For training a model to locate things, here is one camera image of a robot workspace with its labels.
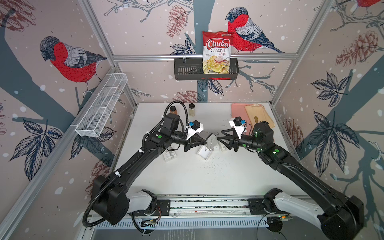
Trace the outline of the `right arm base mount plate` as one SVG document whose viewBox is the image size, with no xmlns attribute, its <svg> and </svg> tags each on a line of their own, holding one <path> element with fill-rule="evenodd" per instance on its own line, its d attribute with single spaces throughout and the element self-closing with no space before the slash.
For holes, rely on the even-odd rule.
<svg viewBox="0 0 384 240">
<path fill-rule="evenodd" d="M 289 213 L 281 211 L 277 208 L 276 204 L 271 200 L 265 200 L 262 198 L 248 199 L 251 215 L 265 215 L 265 214 L 277 214 L 282 216 L 288 216 Z"/>
</svg>

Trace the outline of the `white lift-off box lid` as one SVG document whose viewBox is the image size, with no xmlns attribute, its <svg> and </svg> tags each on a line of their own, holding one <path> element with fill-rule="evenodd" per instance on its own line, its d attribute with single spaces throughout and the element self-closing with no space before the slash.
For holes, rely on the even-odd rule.
<svg viewBox="0 0 384 240">
<path fill-rule="evenodd" d="M 220 151 L 222 151 L 222 152 L 225 152 L 228 150 L 228 148 L 221 142 L 218 143 L 218 146 L 219 146 Z"/>
</svg>

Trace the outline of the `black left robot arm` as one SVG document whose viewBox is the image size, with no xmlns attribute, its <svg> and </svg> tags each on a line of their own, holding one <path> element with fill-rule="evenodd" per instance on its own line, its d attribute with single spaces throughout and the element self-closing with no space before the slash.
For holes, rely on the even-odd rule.
<svg viewBox="0 0 384 240">
<path fill-rule="evenodd" d="M 166 107 L 160 122 L 143 136 L 141 147 L 125 164 L 106 177 L 95 178 L 92 198 L 82 219 L 84 227 L 94 227 L 104 221 L 115 225 L 128 213 L 154 213 L 157 208 L 155 194 L 148 190 L 128 194 L 136 178 L 172 144 L 184 146 L 184 151 L 187 152 L 207 143 L 199 135 L 204 125 L 197 120 L 191 122 L 187 109 L 184 110 L 185 124 L 179 115 L 168 112 L 176 103 L 173 101 Z"/>
</svg>

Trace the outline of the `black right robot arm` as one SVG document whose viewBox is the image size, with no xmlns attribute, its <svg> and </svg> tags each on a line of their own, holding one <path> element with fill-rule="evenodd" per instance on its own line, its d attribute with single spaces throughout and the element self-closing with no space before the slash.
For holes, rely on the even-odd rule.
<svg viewBox="0 0 384 240">
<path fill-rule="evenodd" d="M 274 142 L 274 131 L 268 122 L 256 123 L 252 134 L 245 135 L 245 121 L 230 121 L 231 128 L 223 130 L 218 141 L 235 152 L 240 147 L 257 153 L 273 170 L 295 183 L 314 201 L 313 204 L 273 188 L 264 195 L 269 213 L 282 211 L 293 214 L 322 230 L 330 240 L 353 240 L 364 226 L 364 204 L 347 197 L 300 166 L 283 147 Z"/>
</svg>

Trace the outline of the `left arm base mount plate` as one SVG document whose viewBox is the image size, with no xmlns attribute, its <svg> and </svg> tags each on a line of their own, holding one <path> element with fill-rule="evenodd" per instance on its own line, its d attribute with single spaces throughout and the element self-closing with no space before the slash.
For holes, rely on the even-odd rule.
<svg viewBox="0 0 384 240">
<path fill-rule="evenodd" d="M 145 210 L 133 212 L 135 217 L 162 217 L 170 214 L 170 200 L 152 201 L 149 207 Z"/>
</svg>

